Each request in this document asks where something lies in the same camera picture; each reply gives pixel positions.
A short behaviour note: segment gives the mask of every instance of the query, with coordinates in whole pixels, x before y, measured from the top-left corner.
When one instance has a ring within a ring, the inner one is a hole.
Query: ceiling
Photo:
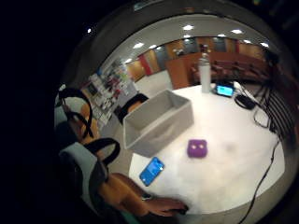
[[[184,31],[182,27],[187,24],[192,25],[194,28],[190,31]],[[231,31],[234,29],[241,30],[243,34],[237,35],[232,33]],[[149,46],[151,45],[158,47],[164,43],[184,38],[184,35],[190,35],[192,37],[217,36],[219,34],[225,34],[226,37],[239,39],[241,41],[247,39],[250,40],[252,44],[260,46],[261,43],[264,42],[269,45],[269,50],[276,54],[280,53],[278,47],[271,43],[270,40],[238,21],[211,15],[184,15],[157,21],[134,33],[113,50],[101,65],[101,70],[105,72],[117,59],[121,59],[123,62],[127,59],[134,60],[138,55],[149,50]],[[133,49],[133,46],[137,43],[144,43],[144,45],[139,49]]]

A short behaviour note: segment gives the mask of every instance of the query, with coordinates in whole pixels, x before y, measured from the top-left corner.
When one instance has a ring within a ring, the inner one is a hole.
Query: desk
[[[201,93],[201,86],[174,93],[192,101],[193,126],[155,155],[165,168],[149,187],[138,176],[150,158],[134,153],[129,176],[147,192],[181,199],[190,207],[187,214],[218,213],[248,203],[270,163],[276,135],[256,125],[254,110],[239,107],[233,98]],[[207,140],[205,158],[188,157],[188,140],[193,138]],[[284,170],[279,144],[257,196],[275,184]]]

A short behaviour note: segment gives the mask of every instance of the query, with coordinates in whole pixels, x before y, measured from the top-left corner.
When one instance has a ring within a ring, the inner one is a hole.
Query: purple object
[[[189,140],[187,153],[189,157],[205,157],[207,154],[206,140]]]

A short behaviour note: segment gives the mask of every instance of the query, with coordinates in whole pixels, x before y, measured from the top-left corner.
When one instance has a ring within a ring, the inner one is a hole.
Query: gray box
[[[162,91],[124,118],[124,148],[152,157],[193,123],[191,101],[170,90]]]

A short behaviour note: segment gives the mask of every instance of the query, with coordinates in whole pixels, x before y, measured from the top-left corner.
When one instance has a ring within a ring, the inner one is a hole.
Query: white bottle
[[[199,59],[198,66],[202,92],[208,93],[211,90],[211,66],[206,53],[203,53],[203,57]]]

